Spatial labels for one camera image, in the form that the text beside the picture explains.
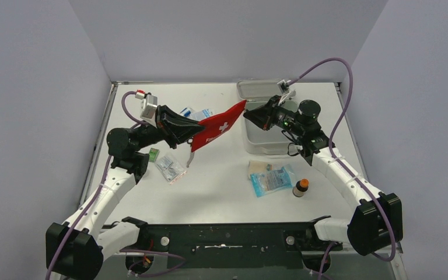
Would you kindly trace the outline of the red first aid pouch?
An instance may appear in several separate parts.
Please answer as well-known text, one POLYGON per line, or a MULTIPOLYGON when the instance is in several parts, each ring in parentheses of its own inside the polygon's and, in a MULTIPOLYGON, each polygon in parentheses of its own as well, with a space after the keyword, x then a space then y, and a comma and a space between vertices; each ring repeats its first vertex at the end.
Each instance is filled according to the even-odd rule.
POLYGON ((211 143, 230 130, 245 110, 246 103, 246 100, 242 100, 227 111, 200 121, 198 124, 203 126, 204 129, 193 137, 191 153, 211 143))

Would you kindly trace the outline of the small white blue tube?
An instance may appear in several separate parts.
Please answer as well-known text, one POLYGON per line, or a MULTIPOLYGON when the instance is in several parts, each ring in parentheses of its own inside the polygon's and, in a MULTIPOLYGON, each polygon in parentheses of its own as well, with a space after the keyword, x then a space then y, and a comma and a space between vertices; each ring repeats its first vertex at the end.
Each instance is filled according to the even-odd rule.
POLYGON ((180 115, 184 117, 189 117, 193 112, 194 110, 191 107, 185 107, 180 111, 180 115))

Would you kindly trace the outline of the brown bottle orange cap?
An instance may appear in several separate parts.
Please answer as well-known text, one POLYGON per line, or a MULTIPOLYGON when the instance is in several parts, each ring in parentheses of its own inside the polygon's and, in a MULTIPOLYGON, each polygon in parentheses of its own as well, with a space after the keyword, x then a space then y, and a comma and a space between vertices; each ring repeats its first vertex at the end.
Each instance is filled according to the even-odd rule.
POLYGON ((295 186, 292 189, 292 193, 295 197, 302 197, 305 195, 307 190, 309 189, 309 181, 304 178, 296 182, 295 186))

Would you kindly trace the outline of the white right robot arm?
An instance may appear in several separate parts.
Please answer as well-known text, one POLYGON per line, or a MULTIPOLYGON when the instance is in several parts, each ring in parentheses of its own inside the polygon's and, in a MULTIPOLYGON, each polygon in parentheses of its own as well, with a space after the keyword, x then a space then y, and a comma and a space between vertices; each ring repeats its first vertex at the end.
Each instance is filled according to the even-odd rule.
POLYGON ((349 220, 315 220, 314 228, 305 234, 306 244, 319 250, 331 241, 348 243, 362 256, 396 245, 403 239, 400 198, 376 188, 347 162, 323 132, 318 122, 320 112, 320 105, 313 100, 301 101, 296 111, 288 110, 276 95, 243 114, 264 131, 278 127, 291 135, 292 142, 300 147, 299 155, 335 187, 351 209, 349 220))

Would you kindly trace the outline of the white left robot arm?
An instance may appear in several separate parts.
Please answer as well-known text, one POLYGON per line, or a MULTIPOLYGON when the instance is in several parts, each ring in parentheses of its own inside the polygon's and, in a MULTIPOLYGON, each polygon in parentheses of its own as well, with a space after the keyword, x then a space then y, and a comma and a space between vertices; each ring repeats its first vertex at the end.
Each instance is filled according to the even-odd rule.
POLYGON ((104 261, 126 246, 143 251, 150 235, 132 222, 102 227, 122 198, 146 173, 149 155, 142 148, 165 141, 172 149, 204 131, 198 121, 167 106, 132 128, 113 128, 106 137, 110 156, 96 191, 62 224, 52 223, 46 238, 46 279, 53 273, 73 279, 95 279, 104 261))

